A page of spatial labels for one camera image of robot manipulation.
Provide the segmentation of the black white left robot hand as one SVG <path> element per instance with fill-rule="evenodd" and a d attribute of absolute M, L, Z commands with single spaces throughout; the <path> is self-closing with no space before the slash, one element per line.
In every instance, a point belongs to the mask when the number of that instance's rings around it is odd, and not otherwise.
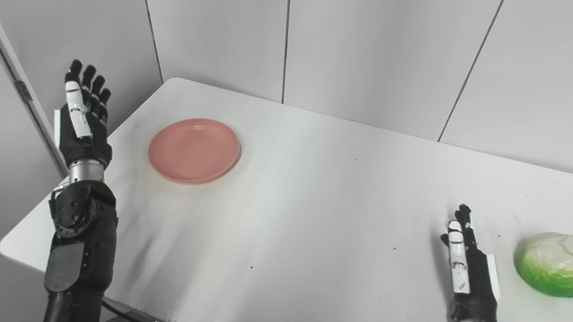
<path fill-rule="evenodd" d="M 69 167 L 95 160 L 106 168 L 112 160 L 108 142 L 108 100 L 112 93 L 95 66 L 73 60 L 65 75 L 65 102 L 54 115 L 55 145 Z"/>

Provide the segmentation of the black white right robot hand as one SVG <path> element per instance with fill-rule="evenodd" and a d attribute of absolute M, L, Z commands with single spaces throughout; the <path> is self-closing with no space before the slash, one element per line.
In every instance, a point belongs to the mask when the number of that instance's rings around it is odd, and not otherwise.
<path fill-rule="evenodd" d="M 479 249 L 471 209 L 460 204 L 441 241 L 448 248 L 453 322 L 498 322 L 500 290 L 494 256 Z"/>

